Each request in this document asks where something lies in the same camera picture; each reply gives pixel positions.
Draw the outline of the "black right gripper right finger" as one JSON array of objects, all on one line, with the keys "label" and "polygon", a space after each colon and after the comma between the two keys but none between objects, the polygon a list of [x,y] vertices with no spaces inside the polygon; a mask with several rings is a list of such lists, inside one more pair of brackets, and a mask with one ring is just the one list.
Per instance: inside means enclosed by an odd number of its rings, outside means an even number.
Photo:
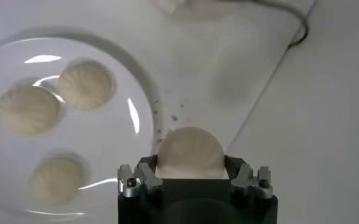
[{"label": "black right gripper right finger", "polygon": [[224,156],[224,165],[234,192],[247,197],[272,198],[271,171],[268,166],[261,166],[257,174],[242,158]]}]

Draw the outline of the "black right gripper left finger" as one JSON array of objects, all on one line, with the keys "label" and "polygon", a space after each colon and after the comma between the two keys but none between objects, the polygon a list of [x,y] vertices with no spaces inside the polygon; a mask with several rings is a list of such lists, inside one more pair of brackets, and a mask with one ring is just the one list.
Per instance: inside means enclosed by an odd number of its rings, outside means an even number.
[{"label": "black right gripper left finger", "polygon": [[146,194],[159,197],[163,191],[163,180],[155,175],[157,155],[142,157],[134,170],[128,164],[120,165],[118,175],[118,193],[125,198]]}]

